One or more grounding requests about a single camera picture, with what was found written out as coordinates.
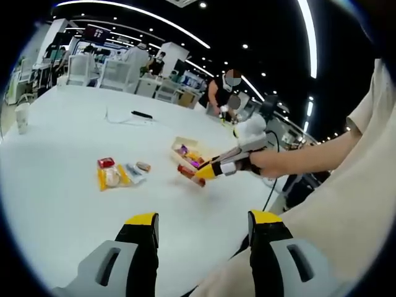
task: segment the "black ceiling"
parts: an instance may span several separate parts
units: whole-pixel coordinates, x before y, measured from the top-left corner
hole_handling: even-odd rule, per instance
[[[310,78],[309,46],[303,15],[297,0],[199,1],[185,8],[165,0],[114,1],[144,9],[170,20],[210,45],[207,49],[179,30],[152,17],[104,4],[73,4],[55,8],[53,15],[69,20],[95,19],[134,27],[177,44],[185,43],[190,61],[213,74],[239,69],[261,94],[276,90],[289,108],[289,118],[302,126],[308,96],[314,111],[308,132],[324,140],[342,133],[345,117],[368,90],[374,53],[359,24],[329,0],[308,0],[316,30],[318,73]],[[117,33],[140,33],[117,27]],[[148,41],[161,42],[153,37]],[[249,49],[242,49],[242,44]],[[245,85],[250,96],[257,98]]]

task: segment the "hand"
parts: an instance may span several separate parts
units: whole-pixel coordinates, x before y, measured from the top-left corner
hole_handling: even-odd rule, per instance
[[[213,106],[213,110],[216,116],[220,114],[220,108],[218,106]]]
[[[282,153],[274,150],[263,150],[251,153],[250,162],[260,168],[260,175],[266,178],[279,178],[286,174],[286,162],[282,161]]]

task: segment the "paper cup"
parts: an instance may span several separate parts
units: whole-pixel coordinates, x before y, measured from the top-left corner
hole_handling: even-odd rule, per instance
[[[29,103],[22,103],[15,109],[19,134],[25,134],[27,132],[28,110]]]

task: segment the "red package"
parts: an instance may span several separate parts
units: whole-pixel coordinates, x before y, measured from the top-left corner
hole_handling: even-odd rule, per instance
[[[195,172],[190,170],[189,168],[179,165],[178,166],[178,171],[183,174],[185,177],[190,179],[191,181],[194,181],[196,184],[198,184],[200,187],[204,187],[206,185],[206,181],[203,178],[196,178],[195,177]]]
[[[113,158],[103,158],[98,160],[98,165],[100,168],[104,169],[104,168],[109,168],[114,166],[115,162],[113,160]]]

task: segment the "black cable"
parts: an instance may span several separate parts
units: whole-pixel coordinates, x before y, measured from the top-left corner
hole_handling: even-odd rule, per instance
[[[274,131],[271,131],[271,130],[267,131],[267,135],[268,135],[268,134],[273,134],[273,135],[275,136],[275,138],[276,138],[276,140],[277,140],[278,152],[279,152],[279,151],[280,151],[280,148],[279,148],[280,145],[279,145],[279,138],[278,138],[278,135],[277,135]],[[273,190],[275,189],[275,186],[277,185],[277,181],[278,181],[278,179],[276,179],[275,182],[273,183],[271,192],[270,192],[270,194],[269,194],[269,196],[268,196],[268,198],[267,198],[267,202],[265,203],[264,208],[262,209],[263,212],[265,212],[265,208],[267,208],[268,202],[270,202],[270,199],[271,199]]]

